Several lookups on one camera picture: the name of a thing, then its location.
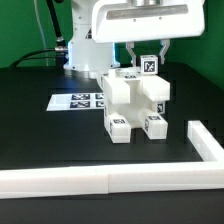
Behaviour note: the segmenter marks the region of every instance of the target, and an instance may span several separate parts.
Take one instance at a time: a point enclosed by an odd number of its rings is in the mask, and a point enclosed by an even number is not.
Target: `white robot body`
[[[100,0],[93,8],[93,39],[98,43],[199,36],[204,31],[202,0],[163,0],[136,7],[133,0]]]
[[[116,66],[113,43],[96,44],[91,38],[92,9],[97,0],[72,0],[74,35],[68,43],[66,70],[106,71]]]

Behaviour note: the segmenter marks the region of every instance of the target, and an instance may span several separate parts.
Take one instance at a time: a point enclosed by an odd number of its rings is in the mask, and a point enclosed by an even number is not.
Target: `white cube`
[[[131,126],[122,115],[110,115],[109,135],[113,143],[129,143],[131,138]]]
[[[141,74],[142,75],[158,74],[158,57],[156,55],[141,56]]]

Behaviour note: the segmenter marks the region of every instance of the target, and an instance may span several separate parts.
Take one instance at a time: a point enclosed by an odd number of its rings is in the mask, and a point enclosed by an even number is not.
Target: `black cable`
[[[52,0],[46,0],[46,2],[48,5],[50,14],[51,14],[51,19],[52,19],[53,26],[54,26],[57,45],[58,46],[66,46],[65,40],[61,34],[60,26],[59,26],[57,15],[56,15],[55,8],[54,8],[54,3]]]
[[[46,58],[52,58],[55,59],[56,57],[35,57],[35,58],[21,58],[16,61],[16,64],[10,65],[10,68],[16,68],[16,66],[22,62],[22,61],[28,61],[28,60],[39,60],[39,59],[46,59]]]
[[[44,49],[44,50],[34,51],[34,52],[31,52],[31,53],[25,54],[24,56],[22,56],[21,58],[19,58],[15,62],[13,62],[9,67],[10,68],[15,68],[21,61],[29,58],[30,56],[37,55],[37,54],[42,54],[42,53],[45,53],[45,52],[55,52],[55,49]]]

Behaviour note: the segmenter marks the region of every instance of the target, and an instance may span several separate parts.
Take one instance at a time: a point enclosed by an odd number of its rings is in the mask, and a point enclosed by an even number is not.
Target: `green backdrop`
[[[39,13],[48,47],[55,46],[52,22],[45,0],[38,0]],[[7,67],[22,55],[43,49],[37,25],[33,0],[1,0],[0,3],[0,67]],[[70,0],[55,4],[63,36],[72,37],[72,15]],[[167,62],[182,62],[203,74],[224,89],[224,1],[206,0],[204,5],[206,29],[201,37],[171,41],[166,56]],[[158,54],[159,41],[136,43],[139,54]],[[118,45],[118,56],[122,63],[130,58],[124,44]],[[23,62],[21,66],[45,65],[45,61]]]

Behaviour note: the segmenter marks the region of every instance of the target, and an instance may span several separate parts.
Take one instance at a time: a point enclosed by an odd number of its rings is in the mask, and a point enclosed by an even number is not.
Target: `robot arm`
[[[98,43],[199,36],[202,0],[100,0],[93,8],[92,35]]]

